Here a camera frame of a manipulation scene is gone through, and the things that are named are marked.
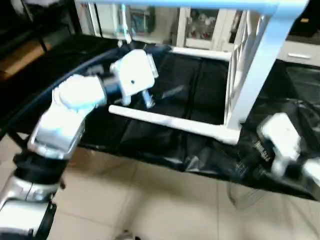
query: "white metal bar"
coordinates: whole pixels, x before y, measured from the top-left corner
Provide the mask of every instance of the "white metal bar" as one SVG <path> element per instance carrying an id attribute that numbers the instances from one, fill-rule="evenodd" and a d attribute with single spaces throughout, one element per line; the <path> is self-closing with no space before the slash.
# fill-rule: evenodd
<path id="1" fill-rule="evenodd" d="M 179 23 L 178 23 L 178 32 L 176 37 L 176 46 L 184 47 L 186 39 L 186 28 L 187 28 L 187 8 L 180 7 L 179 13 Z"/>
<path id="2" fill-rule="evenodd" d="M 252 61 L 250 61 L 251 56 L 247 59 L 249 67 L 244 70 L 245 79 L 241 81 L 243 85 L 235 93 L 231 113 L 228 116 L 229 128 L 238 129 L 239 122 L 247 119 L 293 22 L 293 19 L 283 17 L 273 17 L 268 21 L 257 50 L 252 53 Z"/>
<path id="3" fill-rule="evenodd" d="M 224 46 L 228 45 L 231 34 L 232 24 L 236 15 L 236 10 L 227 10 L 223 30 L 219 38 L 218 50 L 225 50 Z"/>
<path id="4" fill-rule="evenodd" d="M 226 21 L 228 10 L 226 9 L 219 9 L 218 16 L 216 17 L 211 44 L 210 44 L 210 50 L 220 50 L 219 49 L 219 43 L 218 41 L 221 38 L 222 31 L 224 30 L 224 24 Z"/>
<path id="5" fill-rule="evenodd" d="M 228 129 L 224 125 L 213 125 L 205 122 L 192 121 L 123 106 L 110 105 L 109 112 L 131 119 L 137 119 L 152 124 L 158 124 L 173 129 L 183 130 L 189 133 L 214 138 L 230 145 L 236 145 L 240 136 L 239 130 Z"/>
<path id="6" fill-rule="evenodd" d="M 207 59 L 217 59 L 229 62 L 231 58 L 231 52 L 224 51 L 209 51 L 203 49 L 194 49 L 194 48 L 184 48 L 184 47 L 172 47 L 172 53 L 188 55 L 199 58 L 207 58 Z"/>
<path id="7" fill-rule="evenodd" d="M 153 5 L 164 7 L 193 7 L 208 9 L 246 9 L 261 14 L 272 15 L 280 0 L 75 0 L 76 2 L 96 2 L 106 4 Z M 303 0 L 286 0 L 296 3 Z"/>

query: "tiled floor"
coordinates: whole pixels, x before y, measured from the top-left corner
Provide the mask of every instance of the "tiled floor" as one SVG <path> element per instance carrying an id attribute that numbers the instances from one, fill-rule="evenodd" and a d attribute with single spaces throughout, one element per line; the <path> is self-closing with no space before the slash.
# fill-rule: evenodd
<path id="1" fill-rule="evenodd" d="M 19 148 L 0 142 L 0 188 Z M 237 210 L 227 183 L 78 148 L 64 175 L 50 240 L 317 240 L 320 204 L 266 192 Z M 248 191 L 239 186 L 240 192 Z"/>

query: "black table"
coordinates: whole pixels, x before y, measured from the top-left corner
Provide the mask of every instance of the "black table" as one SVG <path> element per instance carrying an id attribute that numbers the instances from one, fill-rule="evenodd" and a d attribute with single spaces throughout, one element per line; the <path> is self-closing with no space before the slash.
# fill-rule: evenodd
<path id="1" fill-rule="evenodd" d="M 72 36 L 8 81 L 0 83 L 0 127 L 13 109 L 23 106 L 58 77 L 83 61 L 116 47 L 116 40 Z M 110 63 L 115 60 L 105 62 L 105 69 L 109 69 Z M 157 102 L 148 111 L 211 124 L 223 123 L 227 62 L 167 53 L 155 59 L 155 63 L 159 78 L 151 89 L 152 93 L 157 95 L 177 86 L 183 86 L 183 91 Z M 258 124 L 268 115 L 285 112 L 303 138 L 303 150 L 320 152 L 319 81 L 320 70 L 316 67 L 277 60 L 248 122 Z M 31 133 L 50 102 L 51 94 L 48 94 L 11 131 Z M 144 109 L 144 104 L 136 97 L 130 107 Z M 250 135 L 245 130 L 241 132 L 238 146 L 228 146 L 208 137 L 113 115 L 108 112 L 107 106 L 94 110 L 85 124 L 86 131 L 79 144 L 84 148 L 131 157 L 180 172 L 312 199 L 303 191 L 269 177 L 257 176 L 254 172 L 246 180 L 233 178 L 236 163 L 250 148 Z"/>

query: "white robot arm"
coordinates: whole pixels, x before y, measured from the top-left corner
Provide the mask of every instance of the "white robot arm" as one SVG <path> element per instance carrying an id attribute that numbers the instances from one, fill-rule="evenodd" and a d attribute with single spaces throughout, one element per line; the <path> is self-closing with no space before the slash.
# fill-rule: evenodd
<path id="1" fill-rule="evenodd" d="M 142 93 L 153 106 L 148 89 L 158 76 L 151 55 L 134 49 L 113 63 L 114 77 L 73 75 L 52 91 L 52 101 L 27 144 L 14 158 L 17 168 L 0 193 L 0 239 L 16 234 L 28 239 L 48 237 L 56 205 L 52 202 L 61 176 L 85 131 L 86 116 L 114 94 L 128 105 Z"/>

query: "white tube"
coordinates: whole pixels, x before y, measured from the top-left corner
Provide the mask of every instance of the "white tube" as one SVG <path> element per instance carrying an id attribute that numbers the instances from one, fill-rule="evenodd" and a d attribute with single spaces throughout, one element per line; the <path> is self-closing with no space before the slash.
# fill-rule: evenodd
<path id="1" fill-rule="evenodd" d="M 206 59 L 217 59 L 217 60 L 222 60 L 226 62 L 229 62 L 231 58 L 231 52 L 203 50 L 203 49 L 185 48 L 185 47 L 177 47 L 177 46 L 174 46 L 171 52 L 174 54 L 194 56 L 194 57 L 206 58 Z"/>
<path id="2" fill-rule="evenodd" d="M 240 130 L 229 129 L 224 125 L 213 125 L 117 105 L 110 105 L 109 112 L 127 118 L 137 119 L 152 124 L 158 124 L 193 134 L 214 138 L 229 145 L 236 145 L 240 137 Z"/>

